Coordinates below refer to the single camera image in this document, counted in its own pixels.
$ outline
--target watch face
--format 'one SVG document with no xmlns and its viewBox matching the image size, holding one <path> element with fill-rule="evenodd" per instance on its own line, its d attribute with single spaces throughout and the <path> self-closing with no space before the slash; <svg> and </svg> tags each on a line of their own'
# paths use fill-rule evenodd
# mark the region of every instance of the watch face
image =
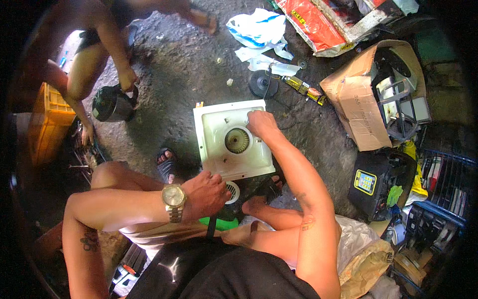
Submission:
<svg viewBox="0 0 478 299">
<path fill-rule="evenodd" d="M 178 185 L 168 185 L 163 189 L 163 200 L 167 205 L 178 206 L 184 198 L 184 192 Z"/>
</svg>

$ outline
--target orange plastic basket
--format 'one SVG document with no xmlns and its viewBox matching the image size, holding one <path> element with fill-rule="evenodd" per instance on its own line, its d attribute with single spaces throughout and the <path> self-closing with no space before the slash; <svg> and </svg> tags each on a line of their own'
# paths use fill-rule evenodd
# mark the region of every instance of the orange plastic basket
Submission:
<svg viewBox="0 0 478 299">
<path fill-rule="evenodd" d="M 33 166 L 51 162 L 56 157 L 75 115 L 56 89 L 42 84 L 28 125 Z"/>
</svg>

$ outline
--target gold wristwatch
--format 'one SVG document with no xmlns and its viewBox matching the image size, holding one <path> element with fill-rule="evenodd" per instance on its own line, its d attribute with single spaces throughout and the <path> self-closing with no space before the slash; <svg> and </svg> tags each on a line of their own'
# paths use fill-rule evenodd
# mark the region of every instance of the gold wristwatch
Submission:
<svg viewBox="0 0 478 299">
<path fill-rule="evenodd" d="M 183 219 L 184 203 L 187 196 L 180 185 L 170 184 L 163 188 L 163 202 L 166 205 L 166 211 L 169 213 L 170 223 L 181 223 Z"/>
</svg>

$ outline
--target man's hand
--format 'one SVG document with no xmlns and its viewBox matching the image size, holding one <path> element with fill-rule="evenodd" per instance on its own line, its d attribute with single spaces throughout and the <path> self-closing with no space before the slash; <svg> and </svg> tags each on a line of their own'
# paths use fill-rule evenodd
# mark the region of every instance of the man's hand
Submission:
<svg viewBox="0 0 478 299">
<path fill-rule="evenodd" d="M 281 132 L 277 128 L 277 123 L 272 113 L 256 110 L 249 111 L 247 116 L 249 117 L 249 124 L 246 128 L 262 140 L 267 136 L 273 135 L 271 133 Z"/>
<path fill-rule="evenodd" d="M 211 176 L 210 171 L 201 172 L 181 187 L 187 195 L 183 222 L 212 216 L 231 199 L 231 192 L 226 189 L 226 182 L 218 174 Z"/>
<path fill-rule="evenodd" d="M 93 129 L 93 125 L 90 123 L 83 124 L 83 130 L 81 132 L 81 144 L 86 146 L 88 141 L 91 142 L 93 145 L 93 135 L 95 133 L 95 129 Z"/>
<path fill-rule="evenodd" d="M 123 92 L 130 92 L 134 88 L 134 83 L 138 80 L 136 73 L 130 66 L 124 69 L 118 68 L 118 78 Z"/>
</svg>

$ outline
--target person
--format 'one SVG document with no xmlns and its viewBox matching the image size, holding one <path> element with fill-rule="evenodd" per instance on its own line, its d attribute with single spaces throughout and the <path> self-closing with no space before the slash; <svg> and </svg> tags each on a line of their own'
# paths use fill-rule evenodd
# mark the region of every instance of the person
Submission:
<svg viewBox="0 0 478 299">
<path fill-rule="evenodd" d="M 118 71 L 121 89 L 133 89 L 137 76 L 130 66 L 125 42 L 128 25 L 135 19 L 146 19 L 154 10 L 178 13 L 210 34 L 216 30 L 215 17 L 188 0 L 59 0 L 44 16 L 24 55 L 19 79 L 12 85 L 10 110 L 31 111 L 41 83 L 46 82 L 62 94 L 81 120 L 83 145 L 93 143 L 93 125 L 81 101 L 90 94 L 109 56 Z M 74 30 L 85 31 L 67 75 L 48 58 Z"/>
<path fill-rule="evenodd" d="M 340 231 L 325 184 L 281 133 L 272 114 L 251 111 L 248 117 L 247 128 L 271 149 L 302 212 L 274 209 L 264 204 L 264 197 L 254 197 L 243 210 L 266 220 L 277 231 L 260 231 L 251 225 L 247 238 L 242 238 L 243 246 L 231 242 L 230 231 L 212 239 L 187 238 L 186 232 L 179 236 L 182 240 L 162 245 L 128 299 L 340 297 Z M 168 159 L 162 155 L 160 160 Z M 73 194 L 65 208 L 63 252 L 71 298 L 108 296 L 97 230 L 120 230 L 128 235 L 142 225 L 151 228 L 168 223 L 171 215 L 164 197 L 170 188 L 179 188 L 176 186 L 164 185 L 119 162 L 98 166 L 92 190 Z M 208 171 L 180 189 L 187 195 L 182 221 L 170 225 L 211 216 L 230 198 L 221 177 Z M 148 248 L 150 240 L 139 239 L 138 245 Z M 295 273 L 287 264 L 295 266 Z"/>
</svg>

